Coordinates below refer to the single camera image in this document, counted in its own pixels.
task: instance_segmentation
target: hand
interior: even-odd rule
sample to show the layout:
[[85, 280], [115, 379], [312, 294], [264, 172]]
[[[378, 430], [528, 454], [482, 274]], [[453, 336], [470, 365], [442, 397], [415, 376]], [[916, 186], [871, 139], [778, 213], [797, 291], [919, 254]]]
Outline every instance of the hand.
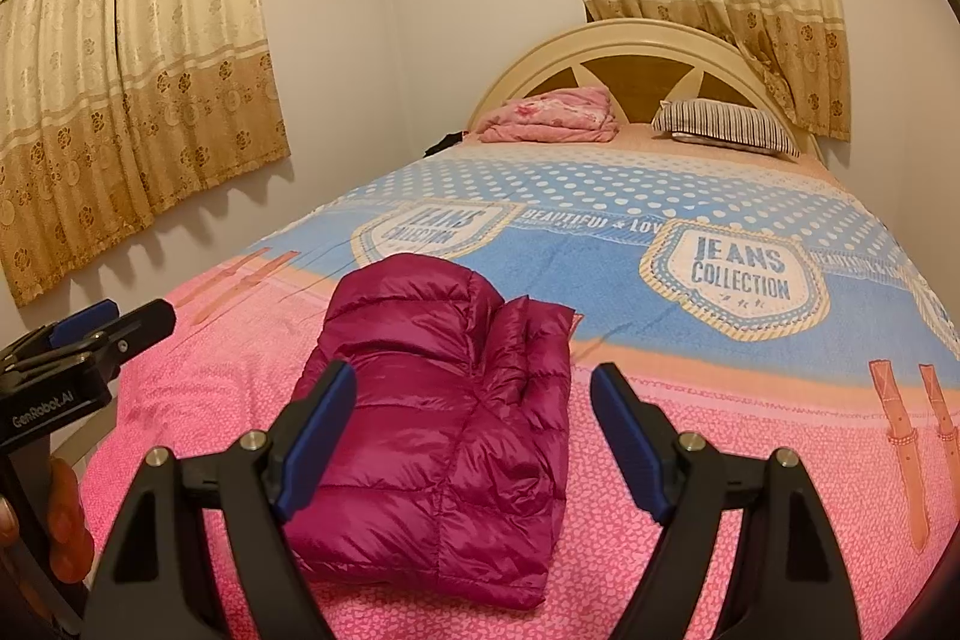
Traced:
[[[65, 584], [78, 584], [93, 566], [93, 537], [86, 530], [77, 476], [59, 458], [51, 459], [50, 470], [52, 482], [47, 509], [47, 527], [51, 536], [50, 569]], [[16, 542], [19, 536], [20, 524], [16, 514], [0, 497], [0, 552]], [[38, 613], [47, 613], [29, 584], [21, 584], [20, 590]]]

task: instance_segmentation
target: blue gripper pad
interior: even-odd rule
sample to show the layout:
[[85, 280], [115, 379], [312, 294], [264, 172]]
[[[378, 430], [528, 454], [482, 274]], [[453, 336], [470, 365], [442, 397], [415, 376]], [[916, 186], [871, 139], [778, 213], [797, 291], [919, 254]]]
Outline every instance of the blue gripper pad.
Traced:
[[665, 523], [680, 489], [673, 450], [677, 431], [663, 410], [637, 399], [612, 363], [593, 370], [590, 402], [634, 503]]
[[282, 523], [313, 499], [356, 399], [352, 367], [331, 362], [310, 395], [287, 405], [270, 429], [272, 448], [264, 486]]
[[120, 317], [120, 308], [117, 307], [116, 302], [109, 299], [97, 302], [56, 324], [50, 332], [50, 347], [56, 350], [56, 348], [79, 342], [118, 317]]

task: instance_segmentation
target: cream headboard frame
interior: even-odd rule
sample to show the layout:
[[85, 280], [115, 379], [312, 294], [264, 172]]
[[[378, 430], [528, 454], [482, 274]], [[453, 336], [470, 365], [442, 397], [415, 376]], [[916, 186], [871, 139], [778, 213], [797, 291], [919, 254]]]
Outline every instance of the cream headboard frame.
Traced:
[[[712, 74], [758, 109], [776, 116], [800, 150], [824, 161], [816, 138], [786, 118], [736, 47], [704, 31], [666, 20], [628, 18], [588, 23], [539, 44], [493, 83], [467, 128], [474, 129], [480, 116], [487, 111], [513, 98], [526, 97], [534, 88], [567, 68], [573, 70], [579, 85], [601, 85], [602, 81], [584, 64], [616, 55], [651, 55], [692, 66], [693, 70], [669, 92], [668, 100], [697, 97], [704, 75]], [[628, 122], [616, 99], [614, 111], [620, 122]]]

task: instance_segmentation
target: folded jacket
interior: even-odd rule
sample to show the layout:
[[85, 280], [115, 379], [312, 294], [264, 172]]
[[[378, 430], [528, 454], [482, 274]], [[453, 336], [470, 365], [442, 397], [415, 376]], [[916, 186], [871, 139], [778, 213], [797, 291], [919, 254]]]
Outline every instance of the folded jacket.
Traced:
[[573, 310], [504, 303], [456, 263], [397, 255], [344, 277], [296, 384], [349, 362], [357, 405], [286, 525], [314, 579], [527, 610], [544, 600], [568, 475]]

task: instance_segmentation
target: wooden headboard panel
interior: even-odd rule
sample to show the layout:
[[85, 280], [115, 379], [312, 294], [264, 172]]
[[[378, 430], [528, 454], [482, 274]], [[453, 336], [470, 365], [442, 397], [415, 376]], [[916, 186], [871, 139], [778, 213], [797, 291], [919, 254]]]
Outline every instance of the wooden headboard panel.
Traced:
[[624, 124], [650, 122], [663, 100], [714, 98], [765, 109], [800, 150], [823, 160], [813, 135], [786, 118], [736, 47], [663, 20], [589, 23], [540, 44], [493, 83], [467, 127], [512, 98], [587, 85], [610, 88]]

